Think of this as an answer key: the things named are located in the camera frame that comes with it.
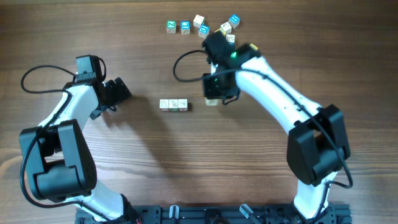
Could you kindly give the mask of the red A letter block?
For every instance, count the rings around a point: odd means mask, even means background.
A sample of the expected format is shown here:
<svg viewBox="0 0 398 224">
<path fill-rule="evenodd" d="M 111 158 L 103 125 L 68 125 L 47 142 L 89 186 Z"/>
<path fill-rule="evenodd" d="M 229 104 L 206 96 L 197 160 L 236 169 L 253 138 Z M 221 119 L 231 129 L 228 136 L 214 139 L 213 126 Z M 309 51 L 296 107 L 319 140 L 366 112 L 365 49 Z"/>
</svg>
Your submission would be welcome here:
<svg viewBox="0 0 398 224">
<path fill-rule="evenodd" d="M 217 106 L 218 105 L 219 100 L 218 99 L 205 99 L 205 103 L 207 106 Z"/>
</svg>

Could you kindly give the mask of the white block red V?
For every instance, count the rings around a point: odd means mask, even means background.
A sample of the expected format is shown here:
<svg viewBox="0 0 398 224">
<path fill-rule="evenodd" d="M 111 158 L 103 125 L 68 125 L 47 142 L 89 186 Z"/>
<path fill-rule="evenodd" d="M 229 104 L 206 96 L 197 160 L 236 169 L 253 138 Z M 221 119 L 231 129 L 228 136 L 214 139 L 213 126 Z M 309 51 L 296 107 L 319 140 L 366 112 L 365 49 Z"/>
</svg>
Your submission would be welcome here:
<svg viewBox="0 0 398 224">
<path fill-rule="evenodd" d="M 178 99 L 178 110 L 179 111 L 187 111 L 188 110 L 188 100 L 187 99 Z"/>
</svg>

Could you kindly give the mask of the white block red side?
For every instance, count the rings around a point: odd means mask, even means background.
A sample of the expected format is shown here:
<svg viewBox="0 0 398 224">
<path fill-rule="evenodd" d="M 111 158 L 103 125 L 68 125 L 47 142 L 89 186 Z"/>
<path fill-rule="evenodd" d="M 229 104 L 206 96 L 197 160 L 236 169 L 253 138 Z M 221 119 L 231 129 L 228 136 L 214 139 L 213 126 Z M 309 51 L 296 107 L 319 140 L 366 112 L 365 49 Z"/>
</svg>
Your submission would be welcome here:
<svg viewBox="0 0 398 224">
<path fill-rule="evenodd" d="M 168 111 L 169 110 L 169 99 L 160 99 L 159 100 L 159 109 L 161 111 Z"/>
</svg>

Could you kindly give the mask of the white block green side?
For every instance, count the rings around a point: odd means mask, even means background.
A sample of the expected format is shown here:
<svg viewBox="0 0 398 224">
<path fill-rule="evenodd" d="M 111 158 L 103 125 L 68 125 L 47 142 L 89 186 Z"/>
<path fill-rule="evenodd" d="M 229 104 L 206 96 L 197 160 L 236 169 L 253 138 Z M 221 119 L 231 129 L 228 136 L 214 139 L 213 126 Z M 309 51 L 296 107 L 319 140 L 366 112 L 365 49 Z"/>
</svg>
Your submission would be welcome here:
<svg viewBox="0 0 398 224">
<path fill-rule="evenodd" d="M 170 111 L 178 111 L 178 99 L 169 99 L 169 110 Z"/>
</svg>

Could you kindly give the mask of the lone yellow block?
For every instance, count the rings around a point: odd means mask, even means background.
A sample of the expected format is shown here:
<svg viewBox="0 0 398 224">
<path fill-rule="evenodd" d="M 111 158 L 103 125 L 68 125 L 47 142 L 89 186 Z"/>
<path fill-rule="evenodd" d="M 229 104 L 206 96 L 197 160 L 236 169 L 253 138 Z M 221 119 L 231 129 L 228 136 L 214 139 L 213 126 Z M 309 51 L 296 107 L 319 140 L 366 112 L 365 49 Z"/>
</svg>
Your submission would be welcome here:
<svg viewBox="0 0 398 224">
<path fill-rule="evenodd" d="M 250 48 L 252 48 L 254 51 L 258 51 L 258 47 L 254 44 L 249 44 Z"/>
</svg>

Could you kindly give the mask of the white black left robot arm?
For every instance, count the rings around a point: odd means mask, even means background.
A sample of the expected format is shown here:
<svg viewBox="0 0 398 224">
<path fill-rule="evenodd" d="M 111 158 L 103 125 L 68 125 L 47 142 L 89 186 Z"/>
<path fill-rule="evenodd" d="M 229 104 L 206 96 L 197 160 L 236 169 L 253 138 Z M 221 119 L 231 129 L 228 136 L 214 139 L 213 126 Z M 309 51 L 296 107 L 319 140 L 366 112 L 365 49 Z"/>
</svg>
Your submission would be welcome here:
<svg viewBox="0 0 398 224">
<path fill-rule="evenodd" d="M 20 185 L 25 199 L 40 208 L 75 205 L 77 223 L 142 223 L 128 199 L 97 178 L 94 159 L 83 136 L 88 119 L 131 96 L 124 82 L 106 80 L 102 58 L 76 58 L 77 73 L 59 91 L 62 99 L 38 126 L 21 131 Z"/>
</svg>

